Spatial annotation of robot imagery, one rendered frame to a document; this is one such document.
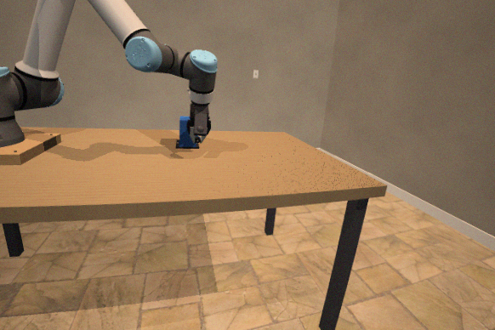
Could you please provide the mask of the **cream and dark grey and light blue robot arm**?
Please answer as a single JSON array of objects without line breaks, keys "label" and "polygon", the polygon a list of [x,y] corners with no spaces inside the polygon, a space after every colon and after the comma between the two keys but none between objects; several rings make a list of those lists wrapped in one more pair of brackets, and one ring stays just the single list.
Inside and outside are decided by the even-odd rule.
[{"label": "cream and dark grey and light blue robot arm", "polygon": [[[25,140],[15,111],[47,108],[62,100],[64,85],[55,68],[75,1],[38,0],[23,60],[15,64],[14,72],[0,66],[0,147]],[[159,43],[124,0],[88,1],[122,44],[134,69],[183,77],[189,80],[191,101],[213,100],[215,55]]]}]

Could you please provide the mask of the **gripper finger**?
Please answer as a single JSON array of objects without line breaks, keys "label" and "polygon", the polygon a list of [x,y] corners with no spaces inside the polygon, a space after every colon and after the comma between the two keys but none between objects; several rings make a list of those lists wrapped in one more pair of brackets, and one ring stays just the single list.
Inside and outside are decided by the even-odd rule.
[{"label": "gripper finger", "polygon": [[193,134],[194,126],[191,125],[190,120],[188,120],[188,123],[187,123],[187,131],[188,131],[193,143],[195,144],[196,143],[196,139],[195,139],[196,136]]},{"label": "gripper finger", "polygon": [[[207,135],[208,135],[209,131],[211,130],[211,120],[208,120],[208,121],[209,121],[209,124],[207,125]],[[206,136],[201,136],[201,138],[200,138],[200,144],[204,141],[204,139],[206,138]]]}]

